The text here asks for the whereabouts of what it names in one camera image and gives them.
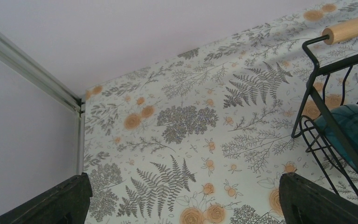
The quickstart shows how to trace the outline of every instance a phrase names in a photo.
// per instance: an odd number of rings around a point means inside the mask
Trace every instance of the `teal object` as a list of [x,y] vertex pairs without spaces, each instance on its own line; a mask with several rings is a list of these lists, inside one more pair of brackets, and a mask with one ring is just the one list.
[[[336,109],[331,110],[331,114],[334,119],[337,121],[338,125],[349,137],[349,141],[354,146],[354,149],[358,152],[358,105],[343,105]],[[320,116],[315,120],[316,125],[323,130],[326,126],[326,120],[323,116]],[[329,140],[337,152],[353,167],[356,167],[353,164],[352,159],[345,152],[341,143],[338,141],[337,137],[334,135],[331,128],[327,127],[324,130],[324,136]]]

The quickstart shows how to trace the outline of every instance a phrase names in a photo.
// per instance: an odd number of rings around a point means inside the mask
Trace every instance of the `basket handle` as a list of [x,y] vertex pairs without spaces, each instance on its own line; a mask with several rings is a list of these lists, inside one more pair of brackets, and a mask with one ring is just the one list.
[[329,39],[324,40],[324,43],[328,45],[357,37],[358,18],[329,26],[323,30],[322,35],[329,35]]

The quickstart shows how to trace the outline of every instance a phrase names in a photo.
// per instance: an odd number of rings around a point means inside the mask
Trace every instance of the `floral pattern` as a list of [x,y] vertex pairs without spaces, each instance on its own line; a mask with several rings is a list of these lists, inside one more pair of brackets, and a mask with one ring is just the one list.
[[[303,139],[290,137],[313,70],[301,44],[355,17],[358,0],[330,0],[88,89],[86,223],[283,224],[282,174],[330,189]],[[323,66],[357,54],[358,37],[310,49]],[[329,109],[358,100],[358,65],[345,74],[314,83]],[[320,115],[311,98],[303,115]],[[332,156],[316,153],[358,204]]]

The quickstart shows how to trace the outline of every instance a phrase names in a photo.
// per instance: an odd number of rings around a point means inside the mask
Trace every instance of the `floral tablecloth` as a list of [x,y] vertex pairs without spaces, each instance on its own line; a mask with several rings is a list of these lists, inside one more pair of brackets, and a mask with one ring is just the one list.
[[[323,3],[90,88],[84,170],[94,196],[86,223],[284,223],[282,174],[329,188],[304,141],[290,137],[313,69],[301,44],[355,17],[358,0]],[[334,62],[358,53],[358,37],[311,50],[321,64]],[[341,102],[344,73],[329,79],[329,108]],[[358,99],[358,66],[353,73],[346,103]],[[316,89],[323,83],[319,77]],[[304,113],[319,115],[311,100]],[[345,178],[324,166],[358,204]]]

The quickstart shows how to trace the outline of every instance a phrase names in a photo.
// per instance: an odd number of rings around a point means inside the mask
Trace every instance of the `metal strip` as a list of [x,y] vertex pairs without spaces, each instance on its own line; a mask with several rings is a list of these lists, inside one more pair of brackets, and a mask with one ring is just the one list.
[[81,111],[81,99],[0,33],[0,60],[62,104]]

